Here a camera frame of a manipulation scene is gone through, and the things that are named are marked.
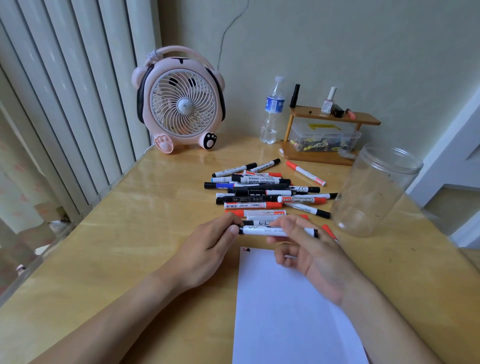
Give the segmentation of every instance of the water bottle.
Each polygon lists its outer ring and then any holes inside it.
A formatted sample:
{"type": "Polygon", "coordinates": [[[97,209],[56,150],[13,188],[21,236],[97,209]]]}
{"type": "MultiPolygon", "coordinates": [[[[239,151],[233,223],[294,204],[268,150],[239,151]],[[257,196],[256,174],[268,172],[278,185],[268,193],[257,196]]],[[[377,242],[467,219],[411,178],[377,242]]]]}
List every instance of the water bottle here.
{"type": "Polygon", "coordinates": [[[276,124],[277,119],[280,118],[280,113],[285,104],[285,97],[282,92],[282,82],[284,77],[275,77],[275,88],[270,96],[267,96],[265,104],[265,111],[267,113],[265,122],[260,131],[260,140],[262,143],[273,144],[276,141],[276,124]]]}

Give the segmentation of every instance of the forearm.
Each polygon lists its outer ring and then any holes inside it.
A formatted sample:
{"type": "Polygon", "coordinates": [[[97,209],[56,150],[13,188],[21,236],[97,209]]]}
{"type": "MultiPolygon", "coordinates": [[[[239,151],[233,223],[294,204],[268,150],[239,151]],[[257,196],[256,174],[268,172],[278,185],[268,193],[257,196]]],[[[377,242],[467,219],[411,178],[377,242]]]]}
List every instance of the forearm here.
{"type": "Polygon", "coordinates": [[[90,318],[31,364],[116,364],[153,318],[179,293],[165,267],[90,318]]]}
{"type": "Polygon", "coordinates": [[[374,364],[441,361],[368,279],[356,279],[341,304],[374,364]]]}

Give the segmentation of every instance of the wooden table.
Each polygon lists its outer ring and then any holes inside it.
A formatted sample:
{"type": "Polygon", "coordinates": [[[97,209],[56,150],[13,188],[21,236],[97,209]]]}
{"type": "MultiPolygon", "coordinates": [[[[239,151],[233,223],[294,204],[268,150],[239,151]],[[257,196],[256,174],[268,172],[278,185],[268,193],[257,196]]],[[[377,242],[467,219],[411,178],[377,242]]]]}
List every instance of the wooden table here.
{"type": "MultiPolygon", "coordinates": [[[[0,309],[0,362],[27,363],[158,268],[197,224],[223,214],[214,203],[216,190],[203,188],[212,172],[277,157],[278,145],[223,135],[210,152],[148,151],[0,309]]],[[[323,192],[339,191],[349,171],[299,164],[327,180],[323,192]]],[[[271,171],[310,185],[285,163],[271,171]]],[[[371,238],[330,225],[348,255],[446,363],[480,362],[480,276],[408,198],[371,238]]],[[[231,362],[241,245],[272,248],[264,238],[239,237],[214,277],[171,303],[124,363],[231,362]]]]}

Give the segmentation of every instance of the white cap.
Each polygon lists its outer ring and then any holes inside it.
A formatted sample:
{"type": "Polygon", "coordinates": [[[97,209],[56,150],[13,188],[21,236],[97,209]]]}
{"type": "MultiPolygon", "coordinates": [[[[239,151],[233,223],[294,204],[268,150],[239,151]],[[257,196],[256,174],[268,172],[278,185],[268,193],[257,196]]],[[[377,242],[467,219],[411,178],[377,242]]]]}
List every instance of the white cap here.
{"type": "Polygon", "coordinates": [[[333,96],[335,96],[335,91],[336,87],[332,86],[332,88],[330,89],[330,93],[328,94],[327,100],[333,100],[333,96]]]}

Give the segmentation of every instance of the person's left hand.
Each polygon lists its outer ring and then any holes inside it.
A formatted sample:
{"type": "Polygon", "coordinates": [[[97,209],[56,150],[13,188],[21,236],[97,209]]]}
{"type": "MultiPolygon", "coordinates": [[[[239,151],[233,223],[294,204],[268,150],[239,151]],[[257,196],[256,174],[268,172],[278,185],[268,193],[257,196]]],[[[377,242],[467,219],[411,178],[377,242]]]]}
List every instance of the person's left hand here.
{"type": "Polygon", "coordinates": [[[199,225],[160,269],[174,277],[180,291],[200,286],[218,269],[239,233],[242,220],[231,212],[199,225]]]}

